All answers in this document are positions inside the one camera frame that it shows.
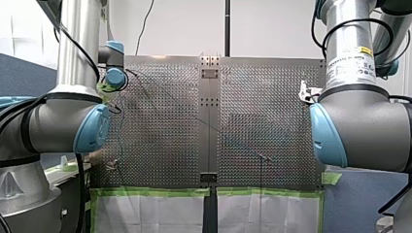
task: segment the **perforated metal board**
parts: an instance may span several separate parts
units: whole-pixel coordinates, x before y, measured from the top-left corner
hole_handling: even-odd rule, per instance
[[[114,115],[93,159],[92,186],[199,187],[201,172],[218,172],[219,186],[318,189],[323,166],[297,94],[301,80],[323,85],[324,63],[220,58],[218,78],[208,80],[200,59],[126,58],[126,68],[140,73],[129,74],[118,103],[122,128],[122,115]]]
[[[124,119],[112,117],[93,186],[199,186],[198,66],[198,57],[126,58],[126,68],[137,77],[128,73],[118,102]],[[116,159],[116,169],[107,167]]]
[[[311,143],[301,80],[323,86],[321,60],[222,58],[219,186],[317,189],[323,166]]]

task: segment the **bolt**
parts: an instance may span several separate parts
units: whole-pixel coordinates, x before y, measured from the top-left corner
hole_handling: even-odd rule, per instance
[[[66,216],[67,216],[67,210],[66,209],[61,210],[60,218],[64,219]]]

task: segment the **gray robot arm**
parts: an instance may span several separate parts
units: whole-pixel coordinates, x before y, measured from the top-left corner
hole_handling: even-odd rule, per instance
[[[40,153],[86,153],[105,141],[110,117],[96,91],[95,62],[106,64],[105,85],[119,90],[125,84],[122,44],[98,47],[104,0],[39,3],[61,6],[55,26],[67,33],[60,34],[56,86],[40,98],[0,98],[0,214],[12,232],[21,233],[60,231],[60,191],[50,188]]]
[[[391,103],[388,92],[376,85],[385,76],[411,24],[411,1],[326,0],[319,18],[327,31],[326,88],[311,106],[315,154],[324,164],[392,172],[412,172],[409,104]],[[363,20],[376,7],[394,32],[392,45],[380,26],[372,44],[370,22]]]

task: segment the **label sticker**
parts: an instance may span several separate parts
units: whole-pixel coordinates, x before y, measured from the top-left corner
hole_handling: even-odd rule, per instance
[[[372,56],[365,53],[352,53],[338,56],[327,65],[329,80],[362,79],[374,81],[375,65]]]
[[[367,47],[355,47],[355,48],[350,48],[350,49],[344,49],[343,52],[348,52],[348,53],[364,53],[368,54],[370,56],[373,56],[373,52],[371,49]]]

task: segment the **white wall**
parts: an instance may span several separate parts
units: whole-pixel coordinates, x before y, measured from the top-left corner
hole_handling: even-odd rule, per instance
[[[231,55],[245,57],[322,58],[310,35],[314,0],[231,1]],[[0,0],[0,52],[56,67],[57,42],[52,25],[35,0]],[[136,51],[137,38],[151,0],[112,0],[111,27],[125,52]],[[325,27],[317,22],[319,40]],[[102,32],[101,43],[106,40]],[[154,0],[140,55],[208,55],[224,53],[224,0]],[[391,94],[412,90],[412,74],[402,57],[399,72],[378,81]]]

